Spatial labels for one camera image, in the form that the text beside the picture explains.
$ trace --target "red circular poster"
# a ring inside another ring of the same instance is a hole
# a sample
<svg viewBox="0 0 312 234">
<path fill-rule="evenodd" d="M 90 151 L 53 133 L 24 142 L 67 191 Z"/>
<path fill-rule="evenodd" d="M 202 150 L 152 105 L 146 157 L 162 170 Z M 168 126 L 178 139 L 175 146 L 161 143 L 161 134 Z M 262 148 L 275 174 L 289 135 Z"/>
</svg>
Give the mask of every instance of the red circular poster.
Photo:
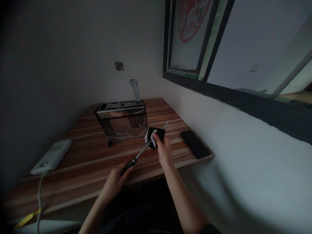
<svg viewBox="0 0 312 234">
<path fill-rule="evenodd" d="M 196 34 L 207 13 L 211 0 L 177 0 L 180 14 L 179 35 L 182 42 L 188 42 Z"/>
</svg>

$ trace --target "white power bank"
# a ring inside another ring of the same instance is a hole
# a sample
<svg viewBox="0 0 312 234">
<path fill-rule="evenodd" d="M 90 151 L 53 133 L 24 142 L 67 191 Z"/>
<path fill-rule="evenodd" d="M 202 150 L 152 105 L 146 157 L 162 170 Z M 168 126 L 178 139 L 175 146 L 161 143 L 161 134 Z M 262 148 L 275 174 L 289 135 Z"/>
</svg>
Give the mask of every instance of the white power bank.
<svg viewBox="0 0 312 234">
<path fill-rule="evenodd" d="M 70 139 L 55 142 L 40 159 L 40 161 L 35 165 L 35 167 L 30 171 L 30 174 L 38 175 L 45 171 L 52 171 L 57 168 L 71 145 L 72 140 Z"/>
</svg>

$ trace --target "finger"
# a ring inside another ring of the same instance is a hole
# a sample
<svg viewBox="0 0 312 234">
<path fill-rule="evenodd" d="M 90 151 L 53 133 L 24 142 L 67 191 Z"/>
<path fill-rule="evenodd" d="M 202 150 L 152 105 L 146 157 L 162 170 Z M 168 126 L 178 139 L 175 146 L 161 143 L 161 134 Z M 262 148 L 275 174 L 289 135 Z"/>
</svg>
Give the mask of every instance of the finger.
<svg viewBox="0 0 312 234">
<path fill-rule="evenodd" d="M 164 145 L 170 144 L 170 142 L 171 142 L 170 138 L 165 135 L 165 137 L 163 138 L 163 144 Z"/>
<path fill-rule="evenodd" d="M 122 164 L 120 164 L 119 166 L 116 167 L 116 171 L 117 173 L 121 173 L 121 171 L 127 166 L 127 161 L 124 161 Z"/>
<path fill-rule="evenodd" d="M 160 140 L 160 138 L 157 135 L 157 133 L 154 133 L 154 139 L 155 139 L 157 145 L 162 145 L 162 141 Z"/>
<path fill-rule="evenodd" d="M 129 177 L 130 173 L 133 171 L 134 166 L 130 167 L 120 178 L 120 183 L 124 183 L 126 181 L 126 179 Z"/>
</svg>

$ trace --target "glass pane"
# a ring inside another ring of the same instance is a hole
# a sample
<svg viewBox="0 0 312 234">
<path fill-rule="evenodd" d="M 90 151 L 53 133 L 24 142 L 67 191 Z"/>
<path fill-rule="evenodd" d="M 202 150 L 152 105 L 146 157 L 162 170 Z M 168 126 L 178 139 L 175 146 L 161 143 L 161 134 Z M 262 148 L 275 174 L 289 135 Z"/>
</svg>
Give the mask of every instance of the glass pane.
<svg viewBox="0 0 312 234">
<path fill-rule="evenodd" d="M 211 6 L 211 0 L 176 1 L 170 68 L 197 71 Z"/>
<path fill-rule="evenodd" d="M 234 2 L 208 83 L 311 108 L 312 2 Z"/>
</svg>

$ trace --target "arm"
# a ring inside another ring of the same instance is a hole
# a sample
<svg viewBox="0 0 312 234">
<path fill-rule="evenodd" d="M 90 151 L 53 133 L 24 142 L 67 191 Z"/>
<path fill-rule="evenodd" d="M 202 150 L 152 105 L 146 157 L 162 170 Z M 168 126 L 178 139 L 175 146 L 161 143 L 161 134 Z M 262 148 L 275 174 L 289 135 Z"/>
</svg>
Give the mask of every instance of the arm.
<svg viewBox="0 0 312 234">
<path fill-rule="evenodd" d="M 208 219 L 183 183 L 172 161 L 170 139 L 165 136 L 163 143 L 157 134 L 154 139 L 158 145 L 159 162 L 165 172 L 167 184 L 179 216 L 184 233 L 197 233 Z"/>
<path fill-rule="evenodd" d="M 124 162 L 110 171 L 110 175 L 85 219 L 79 234 L 100 233 L 106 206 L 119 193 L 124 182 L 133 171 L 133 167 L 130 167 L 123 176 L 120 176 L 122 169 L 124 169 L 126 165 L 127 162 Z"/>
</svg>

